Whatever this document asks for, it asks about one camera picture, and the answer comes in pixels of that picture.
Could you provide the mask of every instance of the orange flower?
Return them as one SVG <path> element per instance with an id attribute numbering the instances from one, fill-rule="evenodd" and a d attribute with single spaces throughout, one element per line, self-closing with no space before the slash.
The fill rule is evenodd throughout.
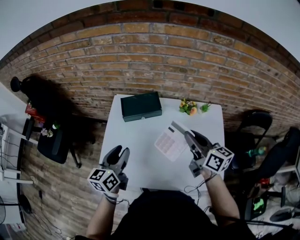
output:
<path id="1" fill-rule="evenodd" d="M 197 108 L 196 107 L 192 107 L 191 111 L 189 112 L 190 116 L 193 116 L 197 113 Z"/>

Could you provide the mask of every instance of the black cable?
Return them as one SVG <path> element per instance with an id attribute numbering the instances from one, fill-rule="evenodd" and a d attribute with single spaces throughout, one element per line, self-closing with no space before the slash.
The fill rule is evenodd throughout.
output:
<path id="1" fill-rule="evenodd" d="M 8 156 L 8 157 L 12 157 L 12 158 L 18 158 L 18 156 L 14 156 L 14 155 L 8 155 L 6 153 L 2 153 L 2 154 L 5 155 L 5 156 Z"/>
<path id="2" fill-rule="evenodd" d="M 213 173 L 211 172 L 210 177 L 209 177 L 208 179 L 206 179 L 206 180 L 203 180 L 197 187 L 194 187 L 194 186 L 186 186 L 186 187 L 183 189 L 183 191 L 184 191 L 185 193 L 190 193 L 190 192 L 193 192 L 193 191 L 197 190 L 197 193 L 198 193 L 197 205 L 198 205 L 198 203 L 199 203 L 199 201 L 200 201 L 200 198 L 202 197 L 201 192 L 199 191 L 199 188 L 200 188 L 204 183 L 207 183 L 209 180 L 213 179 L 216 175 L 217 175 L 216 173 L 213 175 Z M 194 188 L 194 189 L 187 192 L 187 191 L 186 191 L 186 188 L 187 188 L 187 187 Z"/>
<path id="3" fill-rule="evenodd" d="M 291 227 L 290 225 L 282 225 L 282 224 L 268 223 L 268 222 L 264 222 L 264 221 L 243 220 L 243 219 L 238 219 L 238 218 L 234 218 L 234 217 L 226 217 L 226 216 L 221 216 L 221 215 L 218 215 L 215 213 L 214 213 L 214 215 L 217 215 L 220 218 L 225 218 L 225 219 L 233 221 L 233 222 L 243 222 L 243 223 L 250 224 L 250 225 L 264 225 L 264 226 L 274 226 L 274 227 L 281 227 L 281 228 Z"/>
<path id="4" fill-rule="evenodd" d="M 210 206 L 207 206 L 207 207 L 203 210 L 203 212 L 206 213 L 206 211 L 207 211 L 208 209 L 210 209 Z"/>
<path id="5" fill-rule="evenodd" d="M 6 140 L 4 140 L 4 139 L 2 139 L 3 141 L 5 141 L 6 143 L 8 143 L 8 144 L 11 144 L 11 145 L 14 145 L 14 146 L 16 146 L 16 147 L 20 147 L 19 145 L 17 145 L 17 144 L 14 144 L 14 143 L 11 143 L 11 142 L 8 142 L 8 141 L 6 141 Z"/>
<path id="6" fill-rule="evenodd" d="M 1 145 L 0 145 L 0 149 L 1 149 L 1 162 L 0 162 L 0 165 L 1 167 L 3 167 L 3 162 L 2 162 L 2 159 L 6 160 L 8 163 L 10 163 L 14 168 L 17 168 L 15 165 L 13 165 L 10 161 L 8 161 L 5 157 L 3 157 L 3 155 L 7 155 L 7 156 L 10 156 L 8 154 L 5 154 L 2 152 L 2 142 L 0 141 Z"/>
<path id="7" fill-rule="evenodd" d="M 292 207 L 292 208 L 300 209 L 300 207 L 299 207 L 297 204 L 294 204 L 294 203 L 290 202 L 290 201 L 287 199 L 289 193 L 292 192 L 292 191 L 294 191 L 294 190 L 297 190 L 297 189 L 299 189 L 299 187 L 295 187 L 295 188 L 293 188 L 292 190 L 290 190 L 290 191 L 288 191 L 288 192 L 286 193 L 286 199 L 285 199 L 285 201 L 289 203 L 289 204 L 285 204 L 286 206 L 289 206 L 289 207 Z M 273 200 L 273 199 L 271 199 L 271 198 L 269 198 L 269 200 L 272 201 L 272 202 L 275 202 L 275 203 L 280 204 L 280 202 L 277 202 L 277 201 L 275 201 L 275 200 Z"/>
<path id="8" fill-rule="evenodd" d="M 43 205 L 43 199 L 41 199 L 41 212 L 42 212 L 42 214 L 44 215 L 44 218 L 45 218 L 45 219 L 46 219 L 53 227 L 55 227 L 56 229 L 60 230 L 60 233 L 58 233 L 58 232 L 55 232 L 55 233 L 61 235 L 61 234 L 62 234 L 62 230 L 61 230 L 60 228 L 54 226 L 54 225 L 48 220 L 48 218 L 47 218 L 47 217 L 45 216 L 45 214 L 43 213 L 42 205 Z"/>
<path id="9" fill-rule="evenodd" d="M 0 223 L 0 225 L 2 225 L 2 224 L 4 223 L 5 219 L 6 219 L 6 209 L 5 209 L 5 207 L 4 207 L 4 218 L 3 218 L 2 223 Z"/>
<path id="10" fill-rule="evenodd" d="M 45 233 L 47 233 L 48 235 L 52 236 L 51 230 L 48 227 L 48 225 L 45 223 L 45 221 L 35 212 L 32 213 L 33 217 L 37 220 L 38 224 L 40 225 L 40 227 L 44 230 Z M 43 221 L 43 223 L 45 224 L 45 226 L 47 227 L 47 229 L 49 230 L 49 232 L 47 232 L 47 230 L 45 228 L 42 227 L 40 221 L 37 219 L 36 215 Z"/>
<path id="11" fill-rule="evenodd" d="M 121 201 L 118 201 L 118 200 L 116 200 L 116 198 L 110 197 L 107 194 L 104 194 L 104 195 L 105 195 L 107 201 L 109 201 L 111 204 L 118 205 L 122 202 L 127 202 L 128 203 L 128 208 L 130 207 L 130 202 L 129 202 L 128 199 L 122 199 Z"/>
<path id="12" fill-rule="evenodd" d="M 10 161 L 8 161 L 5 157 L 2 157 L 5 161 L 7 161 L 9 164 L 11 164 L 14 168 L 17 168 L 15 165 L 13 165 Z"/>
<path id="13" fill-rule="evenodd" d="M 259 231 L 259 227 L 258 227 L 259 225 L 257 225 L 257 232 L 258 232 L 258 234 L 260 234 L 262 231 Z"/>
<path id="14" fill-rule="evenodd" d="M 11 203 L 11 204 L 18 204 L 19 205 L 19 203 L 15 203 L 15 202 L 8 202 L 8 201 L 3 201 L 3 202 Z"/>

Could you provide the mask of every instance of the dark green box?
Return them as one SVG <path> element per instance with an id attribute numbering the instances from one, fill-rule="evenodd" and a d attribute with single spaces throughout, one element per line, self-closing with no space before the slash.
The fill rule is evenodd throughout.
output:
<path id="1" fill-rule="evenodd" d="M 121 107 L 125 122 L 156 117 L 162 114 L 158 92 L 121 98 Z"/>

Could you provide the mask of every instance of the flower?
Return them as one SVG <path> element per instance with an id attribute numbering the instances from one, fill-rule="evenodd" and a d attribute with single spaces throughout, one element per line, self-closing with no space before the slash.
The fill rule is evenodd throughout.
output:
<path id="1" fill-rule="evenodd" d="M 46 130 L 46 128 L 43 128 L 42 131 L 41 131 L 41 134 L 43 136 L 46 136 L 48 134 L 48 130 Z"/>
<path id="2" fill-rule="evenodd" d="M 190 115 L 190 116 L 193 116 L 193 115 L 195 115 L 196 113 L 197 113 L 197 108 L 196 108 L 196 107 L 192 107 L 192 109 L 191 109 L 189 115 Z"/>
<path id="3" fill-rule="evenodd" d="M 48 131 L 47 137 L 52 137 L 53 136 L 53 132 L 51 130 Z"/>

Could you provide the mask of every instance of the person's hand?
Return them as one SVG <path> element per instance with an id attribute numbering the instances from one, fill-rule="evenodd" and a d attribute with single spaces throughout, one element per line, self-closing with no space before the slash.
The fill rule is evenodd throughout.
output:
<path id="1" fill-rule="evenodd" d="M 203 176 L 204 180 L 207 180 L 208 178 L 211 177 L 212 172 L 208 170 L 207 168 L 203 167 L 200 170 L 201 175 Z"/>
<path id="2" fill-rule="evenodd" d="M 119 185 L 118 185 L 118 186 L 116 186 L 116 187 L 114 188 L 114 190 L 112 191 L 112 193 L 118 194 L 118 193 L 119 193 L 119 190 L 120 190 L 120 188 L 119 188 Z"/>

